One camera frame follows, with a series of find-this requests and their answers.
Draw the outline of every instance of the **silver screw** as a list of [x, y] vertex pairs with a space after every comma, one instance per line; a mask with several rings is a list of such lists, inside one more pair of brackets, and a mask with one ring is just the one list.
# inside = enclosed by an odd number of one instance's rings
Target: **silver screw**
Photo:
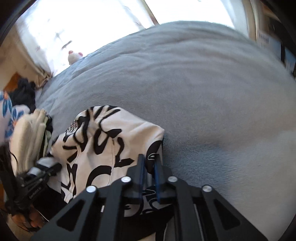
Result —
[[212, 187], [209, 186], [209, 185], [204, 185], [204, 186], [202, 187], [202, 190], [203, 190], [204, 192], [211, 192], [211, 191], [212, 191]]
[[131, 181], [131, 178], [128, 177], [128, 176], [125, 176], [125, 177], [122, 177], [122, 178], [121, 178], [121, 181], [122, 181], [123, 183], [129, 183], [129, 182]]
[[176, 178], [175, 176], [170, 176], [170, 177], [168, 177], [168, 181], [170, 183], [175, 183], [176, 181], [178, 181], [178, 178]]
[[86, 191], [89, 193], [95, 192], [96, 191], [96, 187], [95, 186], [88, 186], [86, 188]]

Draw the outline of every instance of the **sheer curtain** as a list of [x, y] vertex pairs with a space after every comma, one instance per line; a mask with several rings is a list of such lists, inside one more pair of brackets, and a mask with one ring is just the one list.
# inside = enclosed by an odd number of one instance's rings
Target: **sheer curtain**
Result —
[[178, 20], [234, 28], [221, 0], [37, 0], [16, 27], [34, 63], [55, 76], [69, 67], [69, 50], [86, 56], [157, 22]]

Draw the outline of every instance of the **blue flower print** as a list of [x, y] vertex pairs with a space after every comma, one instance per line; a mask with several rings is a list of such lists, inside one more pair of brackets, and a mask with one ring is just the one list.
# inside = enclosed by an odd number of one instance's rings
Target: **blue flower print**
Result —
[[13, 130], [15, 128], [15, 125], [17, 123], [17, 120], [24, 115], [24, 111], [21, 110], [20, 112], [17, 113], [17, 110], [13, 108], [12, 113], [11, 113], [11, 118], [8, 122], [8, 127], [5, 131], [5, 138], [10, 138], [12, 136]]
[[3, 101], [2, 103], [2, 115], [5, 117], [7, 110], [11, 113], [12, 111], [12, 103], [10, 100], [10, 97], [7, 92], [0, 92], [0, 101]]

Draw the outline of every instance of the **bed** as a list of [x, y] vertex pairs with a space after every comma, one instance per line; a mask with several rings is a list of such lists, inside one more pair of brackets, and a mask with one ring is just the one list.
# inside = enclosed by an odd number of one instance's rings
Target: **bed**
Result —
[[296, 213], [296, 83], [228, 27], [173, 22], [87, 55], [36, 100], [52, 139], [90, 106], [119, 106], [164, 128], [164, 164], [215, 187], [270, 241]]

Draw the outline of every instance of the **human hand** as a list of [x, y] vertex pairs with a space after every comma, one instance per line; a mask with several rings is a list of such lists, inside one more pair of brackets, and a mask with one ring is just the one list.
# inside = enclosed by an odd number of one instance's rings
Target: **human hand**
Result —
[[[30, 224], [32, 227], [34, 227], [34, 228], [37, 228], [37, 227], [42, 228], [43, 227], [43, 225], [44, 225], [43, 218], [42, 218], [41, 214], [33, 206], [30, 208], [29, 218], [31, 220]], [[19, 227], [21, 227], [25, 230], [28, 230], [27, 227], [25, 226], [25, 223], [27, 223], [27, 220], [23, 214], [18, 213], [16, 215], [12, 216], [11, 219]]]

